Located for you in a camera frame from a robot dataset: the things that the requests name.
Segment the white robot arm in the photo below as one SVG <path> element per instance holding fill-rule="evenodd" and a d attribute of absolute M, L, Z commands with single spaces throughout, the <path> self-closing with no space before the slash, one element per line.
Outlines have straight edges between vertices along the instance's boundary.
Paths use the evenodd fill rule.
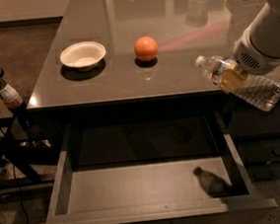
<path fill-rule="evenodd" d="M 234 58 L 255 75 L 280 80 L 280 0 L 227 0 L 235 23 L 240 25 Z"/>

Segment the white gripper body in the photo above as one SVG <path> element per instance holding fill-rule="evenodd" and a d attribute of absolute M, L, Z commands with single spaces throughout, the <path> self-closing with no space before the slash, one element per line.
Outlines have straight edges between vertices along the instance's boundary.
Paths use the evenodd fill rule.
<path fill-rule="evenodd" d="M 266 3 L 233 49 L 234 58 L 250 74 L 268 74 L 280 66 L 280 3 Z"/>

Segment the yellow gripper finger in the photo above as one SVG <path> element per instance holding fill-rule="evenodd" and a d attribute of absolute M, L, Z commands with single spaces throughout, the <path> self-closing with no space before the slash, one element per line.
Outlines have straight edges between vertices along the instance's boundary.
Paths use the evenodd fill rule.
<path fill-rule="evenodd" d="M 248 74 L 238 66 L 225 70 L 221 77 L 219 88 L 229 94 L 241 88 L 247 82 Z"/>

